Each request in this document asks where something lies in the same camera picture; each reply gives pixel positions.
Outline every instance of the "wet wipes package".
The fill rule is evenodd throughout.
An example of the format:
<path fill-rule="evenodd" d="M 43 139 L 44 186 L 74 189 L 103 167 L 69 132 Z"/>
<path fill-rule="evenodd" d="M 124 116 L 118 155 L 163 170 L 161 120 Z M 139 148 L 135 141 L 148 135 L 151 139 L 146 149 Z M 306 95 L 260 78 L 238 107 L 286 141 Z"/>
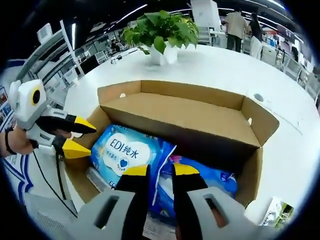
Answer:
<path fill-rule="evenodd" d="M 130 167 L 150 165 L 150 203 L 154 203 L 160 169 L 172 154 L 175 145 L 158 137 L 111 124 L 91 149 L 93 166 L 111 188 Z"/>
<path fill-rule="evenodd" d="M 160 170 L 160 176 L 157 185 L 157 195 L 155 204 L 151 211 L 158 214 L 163 222 L 173 224 L 175 219 L 174 212 L 174 194 L 172 184 L 172 164 L 180 163 L 197 169 L 208 187 L 220 188 L 231 197 L 235 197 L 237 191 L 237 182 L 234 174 L 207 167 L 195 160 L 183 156 L 171 155 L 168 162 Z"/>

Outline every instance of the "person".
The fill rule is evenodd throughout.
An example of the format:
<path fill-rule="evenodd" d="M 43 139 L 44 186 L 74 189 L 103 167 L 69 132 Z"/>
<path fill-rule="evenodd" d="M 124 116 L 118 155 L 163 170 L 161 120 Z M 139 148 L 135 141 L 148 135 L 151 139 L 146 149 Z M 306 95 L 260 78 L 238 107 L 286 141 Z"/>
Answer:
<path fill-rule="evenodd" d="M 263 30 L 258 22 L 258 16 L 254 12 L 251 14 L 251 22 L 248 28 L 251 32 L 250 56 L 260 60 Z"/>
<path fill-rule="evenodd" d="M 223 217 L 223 215 L 217 209 L 212 208 L 211 212 L 219 228 L 223 228 L 228 224 L 227 220 Z M 175 228 L 175 237 L 176 237 L 176 240 L 183 240 L 181 237 L 181 231 L 179 226 Z"/>
<path fill-rule="evenodd" d="M 120 47 L 117 45 L 117 42 L 114 39 L 111 41 L 111 48 L 112 50 L 115 50 L 115 52 L 120 52 Z"/>
<path fill-rule="evenodd" d="M 65 138 L 71 137 L 70 132 L 65 132 L 62 130 L 56 130 L 53 132 L 53 134 L 62 135 Z M 27 155 L 32 153 L 33 150 L 34 148 L 27 138 L 26 131 L 19 126 L 16 125 L 11 131 L 7 133 L 7 141 L 6 133 L 0 133 L 0 154 L 2 158 L 10 156 L 12 155 L 12 153 Z"/>
<path fill-rule="evenodd" d="M 293 59 L 298 63 L 299 62 L 299 52 L 295 46 L 291 47 L 291 53 L 292 53 Z"/>
<path fill-rule="evenodd" d="M 226 48 L 241 52 L 241 41 L 244 38 L 244 31 L 248 32 L 248 24 L 244 17 L 241 16 L 241 8 L 236 7 L 234 12 L 229 13 L 225 18 L 227 42 Z"/>
<path fill-rule="evenodd" d="M 275 48 L 276 48 L 276 49 L 279 49 L 279 50 L 281 50 L 281 47 L 280 47 L 280 42 L 279 42 L 279 40 L 277 40 L 277 41 L 276 41 L 276 45 L 275 45 Z"/>

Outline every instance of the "monitor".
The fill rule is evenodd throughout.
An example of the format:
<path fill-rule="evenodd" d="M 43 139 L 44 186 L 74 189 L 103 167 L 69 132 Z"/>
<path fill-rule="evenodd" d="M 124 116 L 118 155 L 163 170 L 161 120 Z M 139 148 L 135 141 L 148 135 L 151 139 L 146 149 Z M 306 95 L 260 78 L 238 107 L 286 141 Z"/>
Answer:
<path fill-rule="evenodd" d="M 287 29 L 281 25 L 277 26 L 277 31 L 280 36 L 284 37 L 285 39 L 287 39 L 289 42 L 291 42 L 293 44 L 295 43 L 296 37 L 292 31 L 290 31 L 289 29 Z"/>
<path fill-rule="evenodd" d="M 300 47 L 301 47 L 300 52 L 302 53 L 304 58 L 307 59 L 309 62 L 311 62 L 311 58 L 312 58 L 312 50 L 311 50 L 311 48 L 308 47 L 307 45 L 305 45 L 302 42 L 300 43 Z"/>
<path fill-rule="evenodd" d="M 274 39 L 275 41 L 279 41 L 279 37 L 277 36 L 277 34 L 273 34 L 273 39 Z"/>

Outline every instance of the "ceiling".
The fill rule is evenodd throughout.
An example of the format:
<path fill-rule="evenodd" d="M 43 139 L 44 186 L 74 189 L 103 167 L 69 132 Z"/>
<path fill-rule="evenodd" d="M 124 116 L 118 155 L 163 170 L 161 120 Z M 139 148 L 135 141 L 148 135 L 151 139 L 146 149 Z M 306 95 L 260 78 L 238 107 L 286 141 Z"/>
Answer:
<path fill-rule="evenodd" d="M 12 59 L 26 59 L 39 46 L 36 32 L 46 23 L 51 24 L 53 32 L 60 29 L 59 21 L 64 20 L 65 25 L 77 22 L 91 29 L 98 22 L 106 23 L 103 33 L 114 22 L 147 4 L 141 10 L 131 14 L 120 21 L 113 29 L 123 28 L 127 22 L 135 20 L 142 13 L 160 10 L 176 11 L 189 9 L 190 0 L 34 0 L 33 10 L 28 13 L 21 29 L 16 33 L 13 42 L 14 49 L 10 51 Z M 216 0 L 218 8 L 232 9 L 240 6 L 245 12 L 256 12 L 264 17 L 263 21 L 273 27 L 275 23 L 287 27 L 293 32 L 300 32 L 299 27 L 293 22 L 292 16 L 282 7 L 278 6 L 279 0 Z M 229 10 L 219 10 L 221 16 L 226 16 Z"/>

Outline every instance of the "cardboard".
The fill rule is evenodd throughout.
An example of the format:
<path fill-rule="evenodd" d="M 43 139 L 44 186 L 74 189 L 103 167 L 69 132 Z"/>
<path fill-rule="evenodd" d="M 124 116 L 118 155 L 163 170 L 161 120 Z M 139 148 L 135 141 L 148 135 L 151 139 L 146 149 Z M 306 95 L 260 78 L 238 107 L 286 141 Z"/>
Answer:
<path fill-rule="evenodd" d="M 279 122 L 251 99 L 210 87 L 152 80 L 101 87 L 97 94 L 100 106 L 88 118 L 97 133 L 74 139 L 79 144 L 91 148 L 109 124 L 122 124 L 177 144 L 175 154 L 234 172 L 235 199 L 243 206 L 256 198 L 263 145 Z M 87 203 L 98 194 L 85 176 L 90 159 L 65 159 L 65 164 Z"/>

